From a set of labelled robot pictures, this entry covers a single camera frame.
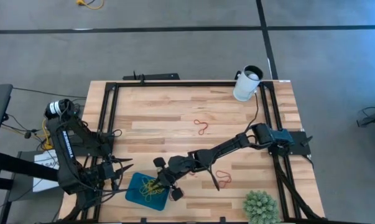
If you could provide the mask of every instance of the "succulent plant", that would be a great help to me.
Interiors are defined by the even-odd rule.
[[[280,222],[277,202],[265,191],[250,191],[243,202],[243,209],[249,219],[249,224]]]

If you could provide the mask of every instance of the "wooden table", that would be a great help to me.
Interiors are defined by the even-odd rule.
[[[90,84],[83,120],[93,131],[98,125],[105,83],[93,81]],[[283,127],[301,129],[291,82],[274,81],[274,86]],[[247,102],[237,101],[233,97],[233,87],[122,87],[119,91],[114,129],[121,129],[123,135],[116,139],[113,154],[133,158],[124,165],[134,164],[125,173],[121,188],[128,187],[135,172],[156,177],[152,162],[156,157],[168,161],[171,156],[186,156],[188,151],[209,149],[234,137],[244,131],[256,111],[255,97]],[[259,114],[255,123],[265,123],[260,91],[257,97]],[[267,97],[273,114],[269,94]],[[195,119],[209,124],[202,136],[198,134],[202,125],[195,125]],[[290,161],[296,189],[315,213],[324,216],[311,164],[302,156],[290,156]],[[279,199],[272,158],[267,149],[240,149],[217,160],[213,165],[213,171],[216,170],[229,172],[233,179],[220,191],[215,189],[207,172],[187,175],[178,181],[184,198],[177,202],[168,200],[163,211],[128,202],[125,193],[120,193],[101,206],[100,222],[139,222],[141,217],[146,217],[148,222],[218,222],[222,216],[229,222],[245,222],[242,205],[250,190],[265,190]],[[286,189],[285,192],[290,217],[294,217],[290,194]],[[75,195],[65,194],[60,218],[68,215],[74,205]]]

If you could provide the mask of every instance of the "blue container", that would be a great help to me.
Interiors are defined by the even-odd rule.
[[[169,189],[164,189],[161,194],[151,195],[151,200],[146,201],[145,196],[140,193],[140,188],[143,186],[143,179],[145,182],[147,182],[148,180],[155,178],[138,172],[134,173],[128,187],[129,189],[134,190],[128,190],[126,192],[125,199],[130,202],[138,203],[139,205],[144,205],[149,208],[162,211],[167,203]]]

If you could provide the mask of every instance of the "black metal frame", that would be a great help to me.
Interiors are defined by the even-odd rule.
[[[106,109],[108,106],[108,101],[109,101],[109,94],[111,91],[113,91],[113,99],[112,104],[111,104],[111,109],[110,109],[110,116],[109,116],[109,121],[108,121],[108,128],[107,132],[113,131],[113,126],[114,126],[114,117],[115,117],[115,111],[117,107],[117,99],[119,95],[119,88],[121,87],[142,87],[142,86],[235,86],[235,81],[215,81],[215,82],[189,82],[189,81],[180,81],[180,82],[159,82],[159,81],[144,81],[141,80],[139,82],[125,82],[125,83],[115,83],[115,82],[109,82],[106,84],[105,90],[104,90],[104,97],[103,97],[103,104],[101,106],[101,113],[100,113],[100,118],[99,118],[99,124],[98,124],[98,130],[103,131],[103,126],[104,126],[104,117],[106,115]],[[272,107],[274,110],[274,117],[275,117],[275,123],[277,124],[277,129],[282,129],[282,123],[281,123],[281,118],[279,114],[279,109],[278,109],[278,104],[277,104],[277,99],[275,95],[275,90],[274,90],[274,84],[272,81],[267,81],[267,82],[261,82],[259,84],[259,89],[261,91],[261,96],[262,96],[262,103],[263,103],[263,108],[264,108],[264,114],[265,114],[265,119],[266,123],[272,127],[271,123],[271,115],[269,111],[269,105],[267,104],[267,97],[266,97],[266,89],[267,88],[270,92],[271,100],[272,100]],[[273,164],[275,167],[275,172],[276,172],[276,179],[277,179],[277,188],[279,190],[279,198],[280,198],[280,207],[282,210],[284,222],[299,222],[299,223],[348,223],[348,222],[333,222],[333,221],[328,221],[328,220],[307,220],[307,219],[302,219],[301,213],[300,213],[300,208],[297,204],[297,202],[292,198],[293,206],[294,206],[294,213],[295,213],[295,218],[290,218],[289,213],[288,213],[288,207],[287,207],[287,201],[285,197],[285,191],[284,191],[284,185],[283,185],[283,180],[277,175],[277,170],[276,167],[280,167],[279,164],[279,155],[277,154],[276,149],[271,149],[269,148],[269,154],[273,158]],[[285,165],[285,171],[286,171],[286,176],[287,176],[287,181],[289,182],[289,186],[292,188],[295,188],[294,185],[294,178],[292,175],[292,169],[289,161],[289,155],[286,154],[283,156],[284,158],[284,165]],[[96,164],[96,159],[92,160],[92,164]],[[99,220],[99,215],[100,215],[100,205],[97,205],[94,208],[94,214],[93,214],[93,220],[97,221]],[[82,214],[82,219],[87,218],[87,211],[84,211]]]

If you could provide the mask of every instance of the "floor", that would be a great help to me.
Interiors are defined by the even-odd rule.
[[[186,80],[231,79],[245,65],[257,65],[266,78],[292,80],[303,126],[313,135],[310,147],[326,216],[375,223],[375,124],[356,125],[364,116],[360,110],[375,106],[375,0],[265,0],[262,4],[269,27],[347,27],[269,28],[269,55],[269,42],[264,42],[261,30],[115,29],[263,26],[253,0],[106,0],[97,11],[71,0],[0,0],[0,33],[59,31],[0,34],[0,83],[84,96],[91,80],[120,80],[134,70],[177,72]],[[349,30],[348,26],[359,27]],[[102,31],[64,31],[91,28]],[[44,107],[54,99],[58,98],[14,90],[8,112],[24,126],[37,128]],[[0,151],[6,154],[15,156],[36,146],[34,140],[0,132]],[[0,190],[0,204],[4,195]],[[16,202],[9,223],[49,222],[60,202],[60,194]]]

